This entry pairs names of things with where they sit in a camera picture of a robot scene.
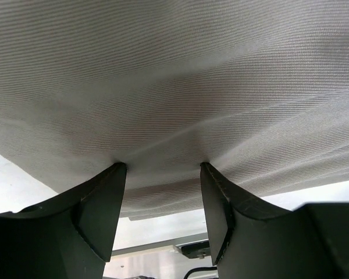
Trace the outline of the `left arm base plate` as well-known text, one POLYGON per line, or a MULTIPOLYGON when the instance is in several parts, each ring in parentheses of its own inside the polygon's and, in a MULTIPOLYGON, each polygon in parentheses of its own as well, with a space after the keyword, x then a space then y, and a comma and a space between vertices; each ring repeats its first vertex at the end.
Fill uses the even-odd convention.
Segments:
MULTIPOLYGON (((203 259, 206 256, 211 255, 211 249, 209 241, 195 242, 192 244, 186 244, 180 247, 181 254, 188 259, 203 259)), ((217 271, 217 266, 211 267, 195 267, 190 269, 184 276, 184 279, 188 279, 193 273, 203 271, 217 271)))

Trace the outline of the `grey trousers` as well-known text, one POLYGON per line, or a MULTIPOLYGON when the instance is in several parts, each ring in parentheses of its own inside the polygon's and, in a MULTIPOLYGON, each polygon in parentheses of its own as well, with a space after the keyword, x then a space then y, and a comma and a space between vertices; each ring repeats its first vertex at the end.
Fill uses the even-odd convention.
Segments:
POLYGON ((200 164, 276 194, 349 180, 349 1, 0 1, 0 155, 121 215, 202 206, 200 164))

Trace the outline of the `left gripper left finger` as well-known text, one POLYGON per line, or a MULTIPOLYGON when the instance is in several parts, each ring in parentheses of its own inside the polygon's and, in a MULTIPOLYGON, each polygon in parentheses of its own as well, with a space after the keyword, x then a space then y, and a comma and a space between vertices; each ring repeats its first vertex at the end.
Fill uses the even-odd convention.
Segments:
POLYGON ((102 278, 126 173, 116 163, 53 198, 0 213, 0 278, 102 278))

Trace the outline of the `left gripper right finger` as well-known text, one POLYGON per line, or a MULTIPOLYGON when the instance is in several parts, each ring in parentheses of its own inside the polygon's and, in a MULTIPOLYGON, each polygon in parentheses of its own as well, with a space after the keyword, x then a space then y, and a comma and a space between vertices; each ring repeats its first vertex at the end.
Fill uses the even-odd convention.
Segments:
POLYGON ((349 278, 349 203, 290 211, 201 164, 212 263, 220 278, 349 278))

